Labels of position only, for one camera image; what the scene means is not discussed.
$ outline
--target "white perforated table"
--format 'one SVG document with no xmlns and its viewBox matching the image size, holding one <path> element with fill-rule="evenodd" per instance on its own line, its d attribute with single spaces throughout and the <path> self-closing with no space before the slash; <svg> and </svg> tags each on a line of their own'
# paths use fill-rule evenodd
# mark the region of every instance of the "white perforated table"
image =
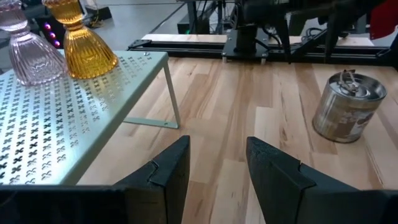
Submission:
<svg viewBox="0 0 398 224">
<path fill-rule="evenodd" d="M 119 65 L 89 80 L 20 85 L 0 76 L 0 184 L 76 184 L 123 122 L 178 128 L 163 52 L 115 52 Z M 126 118 L 164 68 L 176 122 Z"/>
</svg>

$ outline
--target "ribbed glass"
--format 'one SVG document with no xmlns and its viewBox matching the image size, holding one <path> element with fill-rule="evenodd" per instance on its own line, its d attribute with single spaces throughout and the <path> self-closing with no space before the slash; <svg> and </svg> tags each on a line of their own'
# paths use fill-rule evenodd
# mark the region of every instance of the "ribbed glass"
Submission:
<svg viewBox="0 0 398 224">
<path fill-rule="evenodd" d="M 60 52 L 30 32 L 19 0 L 0 0 L 0 29 L 11 34 L 9 56 L 21 84 L 39 85 L 67 74 Z"/>
<path fill-rule="evenodd" d="M 118 58 L 106 43 L 82 22 L 78 0 L 42 0 L 67 28 L 63 47 L 73 78 L 94 78 L 114 68 Z"/>
</svg>

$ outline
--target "can handle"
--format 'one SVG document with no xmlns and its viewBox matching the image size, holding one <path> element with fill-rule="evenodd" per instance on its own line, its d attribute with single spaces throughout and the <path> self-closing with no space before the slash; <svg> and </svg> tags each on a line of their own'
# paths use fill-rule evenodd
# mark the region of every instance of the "can handle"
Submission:
<svg viewBox="0 0 398 224">
<path fill-rule="evenodd" d="M 348 91 L 350 91 L 350 92 L 352 92 L 352 93 L 355 93 L 355 92 L 358 91 L 359 83 L 355 81 L 353 72 L 355 72 L 355 70 L 345 70 L 345 69 L 344 69 L 344 71 L 340 72 L 340 85 L 341 85 L 344 89 L 346 89 L 346 90 L 348 90 Z M 346 83 L 346 82 L 343 80 L 343 75 L 344 75 L 345 73 L 348 73 L 349 77 L 350 77 L 351 80 L 353 81 L 352 83 L 349 84 L 349 83 Z"/>
</svg>

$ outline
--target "silver canister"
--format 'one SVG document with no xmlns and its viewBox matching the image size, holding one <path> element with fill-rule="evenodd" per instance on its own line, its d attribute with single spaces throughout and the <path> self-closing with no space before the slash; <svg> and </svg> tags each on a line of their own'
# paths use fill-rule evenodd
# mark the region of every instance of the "silver canister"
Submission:
<svg viewBox="0 0 398 224">
<path fill-rule="evenodd" d="M 386 95 L 386 88 L 373 78 L 355 70 L 337 73 L 326 83 L 313 128 L 331 141 L 354 142 Z"/>
</svg>

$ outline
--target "can lid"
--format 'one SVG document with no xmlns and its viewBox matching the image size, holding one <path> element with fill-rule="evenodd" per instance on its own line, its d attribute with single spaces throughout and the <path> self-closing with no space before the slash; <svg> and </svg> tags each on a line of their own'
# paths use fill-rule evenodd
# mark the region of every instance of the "can lid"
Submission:
<svg viewBox="0 0 398 224">
<path fill-rule="evenodd" d="M 344 70 L 329 79 L 330 88 L 354 100 L 373 101 L 384 98 L 386 89 L 377 80 L 355 74 L 355 70 Z"/>
</svg>

